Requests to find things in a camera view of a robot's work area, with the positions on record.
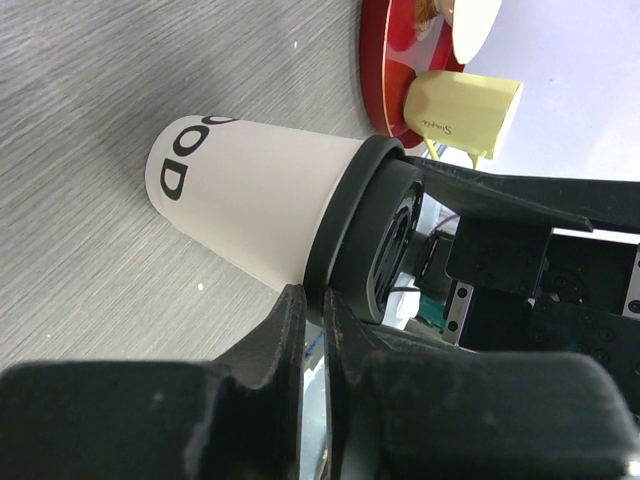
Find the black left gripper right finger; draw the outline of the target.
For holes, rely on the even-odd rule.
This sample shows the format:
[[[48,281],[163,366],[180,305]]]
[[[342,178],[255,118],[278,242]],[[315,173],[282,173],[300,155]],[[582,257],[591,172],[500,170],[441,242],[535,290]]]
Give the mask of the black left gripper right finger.
[[[333,479],[635,479],[639,434],[578,354],[471,353],[323,305]]]

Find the white paper cup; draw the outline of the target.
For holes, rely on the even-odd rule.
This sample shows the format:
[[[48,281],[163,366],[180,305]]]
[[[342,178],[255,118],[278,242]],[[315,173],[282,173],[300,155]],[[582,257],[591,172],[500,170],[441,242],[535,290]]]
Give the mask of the white paper cup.
[[[269,287],[302,282],[321,220],[361,141],[220,116],[169,124],[145,168],[176,229]]]

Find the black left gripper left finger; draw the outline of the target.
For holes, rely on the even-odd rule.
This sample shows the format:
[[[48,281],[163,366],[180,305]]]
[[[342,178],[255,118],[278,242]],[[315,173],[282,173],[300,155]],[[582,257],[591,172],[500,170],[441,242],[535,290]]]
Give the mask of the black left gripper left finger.
[[[26,362],[1,374],[5,479],[295,479],[306,297],[218,358]]]

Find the black cup lid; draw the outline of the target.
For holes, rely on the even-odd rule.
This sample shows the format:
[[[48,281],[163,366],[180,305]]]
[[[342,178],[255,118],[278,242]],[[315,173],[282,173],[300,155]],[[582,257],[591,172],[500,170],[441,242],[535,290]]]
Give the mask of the black cup lid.
[[[329,290],[356,318],[382,322],[423,195],[423,175],[399,140],[374,135],[363,142],[339,179],[312,244],[303,279],[311,323],[323,324]]]

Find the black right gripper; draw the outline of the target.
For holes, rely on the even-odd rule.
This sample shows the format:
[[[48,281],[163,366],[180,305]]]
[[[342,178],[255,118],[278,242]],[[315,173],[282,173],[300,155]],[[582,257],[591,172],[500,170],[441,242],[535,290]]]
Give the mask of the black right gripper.
[[[636,182],[412,164],[457,222],[417,236],[408,261],[417,289],[442,308],[435,322],[446,341],[638,358],[639,248],[593,236],[638,232]]]

